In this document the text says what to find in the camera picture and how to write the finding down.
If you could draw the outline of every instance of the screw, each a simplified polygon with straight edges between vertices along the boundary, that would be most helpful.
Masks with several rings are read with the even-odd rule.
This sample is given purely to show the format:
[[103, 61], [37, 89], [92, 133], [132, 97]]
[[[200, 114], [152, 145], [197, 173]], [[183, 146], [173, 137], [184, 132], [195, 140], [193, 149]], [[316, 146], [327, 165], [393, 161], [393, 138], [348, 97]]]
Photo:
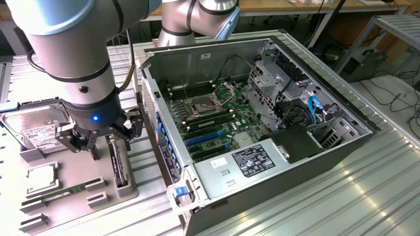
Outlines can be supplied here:
[[89, 92], [89, 87], [87, 87], [87, 86], [80, 86], [80, 87], [79, 87], [79, 91], [80, 91], [81, 93], [87, 93], [87, 92]]

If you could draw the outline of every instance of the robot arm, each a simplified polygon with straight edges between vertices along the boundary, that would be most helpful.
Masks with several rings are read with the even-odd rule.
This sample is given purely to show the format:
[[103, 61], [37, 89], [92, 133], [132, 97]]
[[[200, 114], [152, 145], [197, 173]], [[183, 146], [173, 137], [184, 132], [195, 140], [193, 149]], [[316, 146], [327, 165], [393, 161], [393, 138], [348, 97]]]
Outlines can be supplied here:
[[[144, 19], [160, 2], [7, 0], [44, 70], [61, 89], [59, 96], [75, 124], [60, 127], [56, 138], [72, 152], [93, 152], [100, 136], [113, 134], [129, 141], [141, 132], [139, 111], [128, 115], [120, 106], [107, 41]], [[191, 30], [225, 39], [239, 19], [236, 4], [236, 0], [167, 0], [160, 45], [192, 43]], [[188, 40], [172, 39], [185, 32]], [[133, 124], [131, 129], [124, 127], [127, 118]]]

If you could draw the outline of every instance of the psu label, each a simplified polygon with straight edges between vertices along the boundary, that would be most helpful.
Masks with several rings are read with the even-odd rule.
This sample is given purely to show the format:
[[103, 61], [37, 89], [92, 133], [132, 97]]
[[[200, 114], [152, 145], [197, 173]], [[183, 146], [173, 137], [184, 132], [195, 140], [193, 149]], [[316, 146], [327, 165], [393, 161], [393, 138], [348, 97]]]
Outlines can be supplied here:
[[255, 176], [276, 166], [261, 145], [241, 150], [232, 156], [245, 177]]

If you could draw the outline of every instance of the green circuit board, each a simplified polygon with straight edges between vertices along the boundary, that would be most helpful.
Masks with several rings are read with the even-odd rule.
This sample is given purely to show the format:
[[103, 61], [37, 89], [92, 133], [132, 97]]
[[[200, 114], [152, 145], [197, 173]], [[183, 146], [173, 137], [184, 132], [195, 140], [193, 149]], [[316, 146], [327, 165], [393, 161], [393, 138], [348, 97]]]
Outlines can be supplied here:
[[[260, 137], [269, 133], [241, 95], [240, 87], [229, 83], [217, 83], [213, 94], [168, 100], [167, 104], [196, 162], [259, 142]], [[188, 144], [191, 140], [215, 134], [217, 138]]]

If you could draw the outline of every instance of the motherboard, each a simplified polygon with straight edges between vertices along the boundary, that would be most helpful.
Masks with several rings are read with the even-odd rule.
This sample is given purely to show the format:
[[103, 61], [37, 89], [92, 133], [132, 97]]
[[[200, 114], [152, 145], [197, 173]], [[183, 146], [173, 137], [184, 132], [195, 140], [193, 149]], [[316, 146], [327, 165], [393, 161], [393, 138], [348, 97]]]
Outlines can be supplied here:
[[211, 89], [169, 91], [167, 99], [195, 162], [259, 142], [260, 137], [269, 133], [239, 84], [209, 82], [204, 87]]

